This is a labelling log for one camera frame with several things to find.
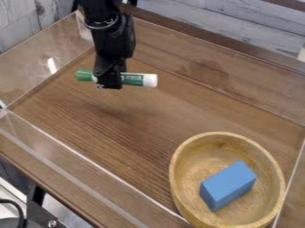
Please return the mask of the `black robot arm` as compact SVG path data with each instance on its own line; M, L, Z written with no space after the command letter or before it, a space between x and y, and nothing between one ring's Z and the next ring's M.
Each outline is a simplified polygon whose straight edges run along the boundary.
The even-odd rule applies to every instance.
M123 87L120 73L136 48L133 17L120 10L120 3L121 0L80 0L94 49L92 75L104 89Z

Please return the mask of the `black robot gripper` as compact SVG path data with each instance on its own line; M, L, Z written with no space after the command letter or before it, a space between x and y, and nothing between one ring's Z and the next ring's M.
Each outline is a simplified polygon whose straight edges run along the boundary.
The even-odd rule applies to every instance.
M84 21L92 33L96 52L92 68L96 85L102 89L120 89L125 59L132 57L136 47L132 15L124 12L109 16L85 14Z

